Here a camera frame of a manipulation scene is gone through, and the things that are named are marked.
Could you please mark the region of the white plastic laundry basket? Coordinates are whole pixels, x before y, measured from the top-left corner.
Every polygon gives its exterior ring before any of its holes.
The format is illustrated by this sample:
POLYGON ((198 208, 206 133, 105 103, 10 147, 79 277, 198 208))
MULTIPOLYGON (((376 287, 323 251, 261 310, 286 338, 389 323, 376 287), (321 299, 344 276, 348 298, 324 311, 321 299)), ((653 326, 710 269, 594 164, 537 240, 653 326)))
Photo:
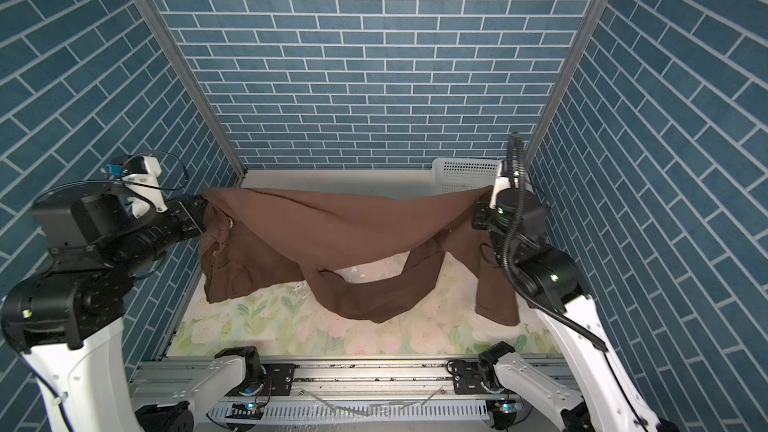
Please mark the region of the white plastic laundry basket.
POLYGON ((499 160, 436 158, 431 168, 432 191, 447 194, 492 186, 499 163, 499 160))

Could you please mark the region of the brown trousers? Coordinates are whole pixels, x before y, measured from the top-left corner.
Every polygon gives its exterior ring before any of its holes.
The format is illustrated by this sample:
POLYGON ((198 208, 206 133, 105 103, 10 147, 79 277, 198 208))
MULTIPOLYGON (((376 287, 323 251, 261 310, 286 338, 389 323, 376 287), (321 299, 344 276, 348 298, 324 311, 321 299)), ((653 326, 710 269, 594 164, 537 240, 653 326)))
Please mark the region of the brown trousers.
POLYGON ((490 236, 471 226, 488 188, 396 200, 277 189, 204 192, 199 262, 210 303, 304 281, 347 319, 383 323, 436 286, 451 255, 478 280, 475 311, 519 322, 515 290, 491 259, 490 236))

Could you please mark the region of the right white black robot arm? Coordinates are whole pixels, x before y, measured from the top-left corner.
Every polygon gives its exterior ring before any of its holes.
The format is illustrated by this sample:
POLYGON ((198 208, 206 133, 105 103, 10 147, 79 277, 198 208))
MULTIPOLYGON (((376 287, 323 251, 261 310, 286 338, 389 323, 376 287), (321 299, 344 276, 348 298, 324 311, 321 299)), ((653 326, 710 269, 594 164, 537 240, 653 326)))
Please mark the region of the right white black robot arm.
POLYGON ((545 323, 577 384, 569 388, 499 342, 479 356, 491 392, 511 391, 561 431, 675 431, 642 397, 604 330, 583 274, 543 237, 547 208, 528 190, 494 191, 472 225, 490 234, 504 276, 545 323))

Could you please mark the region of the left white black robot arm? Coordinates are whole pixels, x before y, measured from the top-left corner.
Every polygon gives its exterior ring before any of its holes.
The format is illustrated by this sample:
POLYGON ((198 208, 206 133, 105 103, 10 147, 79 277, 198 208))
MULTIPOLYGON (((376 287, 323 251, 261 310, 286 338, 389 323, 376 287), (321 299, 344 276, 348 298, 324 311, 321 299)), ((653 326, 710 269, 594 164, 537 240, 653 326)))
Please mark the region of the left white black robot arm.
POLYGON ((163 396, 131 394, 122 354, 123 299, 146 265, 204 232, 206 201, 183 195, 134 217, 134 192, 108 181, 44 192, 32 215, 50 265, 15 285, 1 330, 35 376, 55 431, 190 431, 229 392, 257 394, 266 372, 252 347, 226 349, 163 396))

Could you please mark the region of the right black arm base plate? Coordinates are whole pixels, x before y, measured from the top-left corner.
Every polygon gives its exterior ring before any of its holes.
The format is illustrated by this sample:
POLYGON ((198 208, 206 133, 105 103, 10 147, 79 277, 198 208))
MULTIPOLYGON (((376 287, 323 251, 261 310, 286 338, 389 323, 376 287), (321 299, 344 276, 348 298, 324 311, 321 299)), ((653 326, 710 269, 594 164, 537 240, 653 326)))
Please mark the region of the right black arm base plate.
POLYGON ((495 394, 500 391, 488 366, 482 362, 451 359, 445 369, 457 395, 495 394))

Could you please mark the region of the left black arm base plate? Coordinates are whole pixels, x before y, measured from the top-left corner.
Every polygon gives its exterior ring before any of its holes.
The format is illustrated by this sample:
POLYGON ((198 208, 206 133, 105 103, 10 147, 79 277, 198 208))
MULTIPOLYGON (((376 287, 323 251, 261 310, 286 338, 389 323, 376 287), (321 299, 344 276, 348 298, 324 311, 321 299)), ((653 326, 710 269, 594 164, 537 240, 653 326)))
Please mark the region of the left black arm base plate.
POLYGON ((288 397, 291 394, 296 371, 294 363, 266 363, 262 369, 263 387, 259 397, 288 397))

